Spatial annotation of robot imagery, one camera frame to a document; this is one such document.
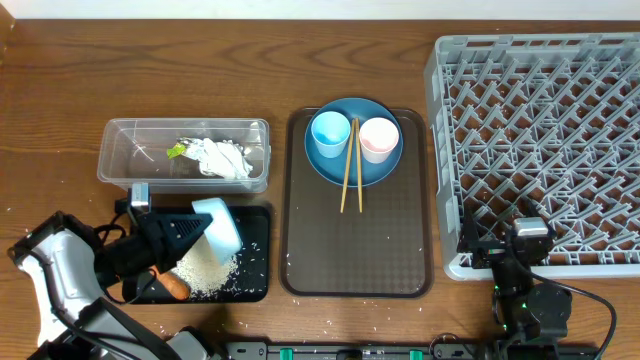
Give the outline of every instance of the light blue cup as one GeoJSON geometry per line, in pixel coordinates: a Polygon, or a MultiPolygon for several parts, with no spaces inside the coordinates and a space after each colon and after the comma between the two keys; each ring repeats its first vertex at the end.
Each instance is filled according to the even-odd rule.
{"type": "Polygon", "coordinates": [[[327,111],[313,119],[311,135],[320,155],[330,159],[338,157],[351,135],[351,123],[339,112],[327,111]]]}

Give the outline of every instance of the blue plate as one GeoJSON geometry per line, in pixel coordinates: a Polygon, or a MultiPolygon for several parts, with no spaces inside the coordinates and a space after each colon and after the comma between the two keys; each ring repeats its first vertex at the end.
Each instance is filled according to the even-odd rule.
{"type": "MultiPolygon", "coordinates": [[[[320,155],[316,144],[313,141],[311,135],[311,124],[313,120],[319,114],[325,111],[336,111],[346,116],[349,121],[353,121],[354,118],[360,119],[360,128],[367,120],[374,117],[383,117],[391,120],[397,127],[400,133],[400,139],[398,139],[398,145],[393,149],[387,160],[380,164],[372,164],[364,159],[362,154],[360,155],[360,161],[362,164],[362,186],[369,186],[377,183],[389,175],[393,169],[398,165],[400,161],[400,155],[402,155],[402,148],[404,141],[402,139],[402,131],[398,125],[398,120],[387,110],[384,106],[367,99],[361,98],[345,98],[333,101],[325,105],[322,109],[318,110],[316,115],[311,119],[307,126],[307,131],[304,135],[304,149],[307,152],[307,157],[311,166],[330,182],[342,186],[344,182],[344,169],[347,165],[347,151],[349,143],[344,147],[342,153],[333,159],[327,159],[320,155]]],[[[349,167],[349,187],[358,186],[358,169],[356,163],[356,141],[353,141],[353,150],[351,151],[351,165],[349,167]]]]}

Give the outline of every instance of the wooden chopstick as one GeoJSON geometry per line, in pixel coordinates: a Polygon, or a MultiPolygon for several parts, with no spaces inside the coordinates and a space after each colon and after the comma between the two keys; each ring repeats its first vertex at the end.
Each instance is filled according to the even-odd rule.
{"type": "Polygon", "coordinates": [[[356,160],[358,162],[358,205],[362,212],[362,165],[360,165],[360,120],[355,118],[356,123],[356,160]]]}
{"type": "Polygon", "coordinates": [[[353,135],[355,132],[355,123],[358,121],[358,118],[355,118],[351,122],[351,134],[349,135],[349,149],[347,150],[347,166],[344,170],[344,183],[342,184],[342,204],[340,205],[340,213],[344,211],[344,200],[347,196],[347,185],[349,185],[349,166],[351,165],[351,150],[353,148],[353,135]]]}

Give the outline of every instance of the green tag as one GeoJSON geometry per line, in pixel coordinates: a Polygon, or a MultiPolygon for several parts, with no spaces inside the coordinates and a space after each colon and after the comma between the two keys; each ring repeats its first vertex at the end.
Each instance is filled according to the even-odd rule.
{"type": "Polygon", "coordinates": [[[187,151],[187,147],[183,144],[177,143],[176,146],[167,150],[167,155],[169,156],[169,159],[173,159],[174,157],[182,155],[185,151],[187,151]]]}

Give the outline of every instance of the white cloth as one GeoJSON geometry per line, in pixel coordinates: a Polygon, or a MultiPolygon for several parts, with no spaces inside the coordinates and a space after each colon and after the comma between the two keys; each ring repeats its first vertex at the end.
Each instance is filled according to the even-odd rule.
{"type": "Polygon", "coordinates": [[[248,179],[253,166],[242,156],[242,146],[231,140],[213,142],[189,139],[187,150],[182,154],[200,163],[200,173],[207,176],[222,176],[228,180],[248,179]]]}

